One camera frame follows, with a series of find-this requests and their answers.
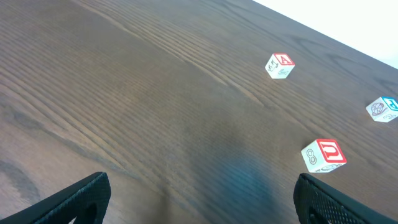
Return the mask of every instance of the brown tabletop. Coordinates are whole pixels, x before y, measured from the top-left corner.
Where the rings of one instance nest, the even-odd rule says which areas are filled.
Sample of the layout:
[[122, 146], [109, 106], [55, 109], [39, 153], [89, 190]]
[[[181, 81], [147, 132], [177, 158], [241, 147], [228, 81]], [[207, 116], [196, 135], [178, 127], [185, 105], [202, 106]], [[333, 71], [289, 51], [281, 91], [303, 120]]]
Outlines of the brown tabletop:
[[383, 95], [398, 70], [248, 0], [2, 0], [0, 217], [105, 171], [105, 223], [298, 223], [300, 151], [330, 138], [348, 163], [314, 176], [398, 219]]

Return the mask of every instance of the wood grain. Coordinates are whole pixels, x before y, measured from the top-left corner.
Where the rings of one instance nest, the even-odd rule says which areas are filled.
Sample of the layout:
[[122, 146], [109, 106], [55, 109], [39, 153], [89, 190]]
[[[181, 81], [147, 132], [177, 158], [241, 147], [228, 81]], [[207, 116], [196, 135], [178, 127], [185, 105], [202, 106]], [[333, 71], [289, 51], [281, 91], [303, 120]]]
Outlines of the wood grain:
[[298, 223], [300, 150], [333, 138], [316, 177], [398, 219], [398, 122], [364, 109], [397, 77], [251, 1], [3, 0], [0, 218], [105, 171], [105, 223]]

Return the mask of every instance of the wooden cube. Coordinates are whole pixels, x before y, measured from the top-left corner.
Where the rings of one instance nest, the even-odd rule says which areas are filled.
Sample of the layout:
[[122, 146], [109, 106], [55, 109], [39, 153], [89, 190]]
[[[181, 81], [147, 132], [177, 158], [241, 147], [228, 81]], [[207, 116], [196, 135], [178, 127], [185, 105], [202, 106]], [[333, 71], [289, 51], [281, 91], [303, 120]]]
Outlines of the wooden cube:
[[330, 172], [347, 163], [336, 140], [317, 139], [301, 151], [309, 172]]
[[273, 53], [266, 65], [271, 78], [286, 78], [293, 68], [293, 60], [285, 53]]
[[390, 122], [398, 116], [398, 103], [395, 99], [382, 96], [366, 107], [372, 119], [378, 122]]

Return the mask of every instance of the number 8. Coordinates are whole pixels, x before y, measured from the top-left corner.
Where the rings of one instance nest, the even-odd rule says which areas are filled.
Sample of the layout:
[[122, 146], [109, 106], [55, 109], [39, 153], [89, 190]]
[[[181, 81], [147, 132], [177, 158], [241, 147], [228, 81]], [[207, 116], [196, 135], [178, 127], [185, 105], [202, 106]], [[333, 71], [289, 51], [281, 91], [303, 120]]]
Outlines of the number 8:
[[317, 163], [317, 158], [313, 155], [312, 149], [307, 150], [307, 156], [308, 156], [308, 158], [310, 158], [310, 163], [312, 165]]

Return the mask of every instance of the wooden table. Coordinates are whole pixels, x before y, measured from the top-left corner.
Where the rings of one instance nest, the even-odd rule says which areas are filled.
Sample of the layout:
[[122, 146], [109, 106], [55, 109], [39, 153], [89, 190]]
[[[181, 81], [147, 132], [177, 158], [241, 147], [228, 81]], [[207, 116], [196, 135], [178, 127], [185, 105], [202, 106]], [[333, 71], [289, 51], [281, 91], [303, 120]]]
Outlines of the wooden table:
[[398, 122], [364, 109], [397, 77], [248, 0], [2, 0], [0, 217], [105, 171], [105, 223], [298, 223], [300, 150], [332, 138], [315, 177], [398, 219]]

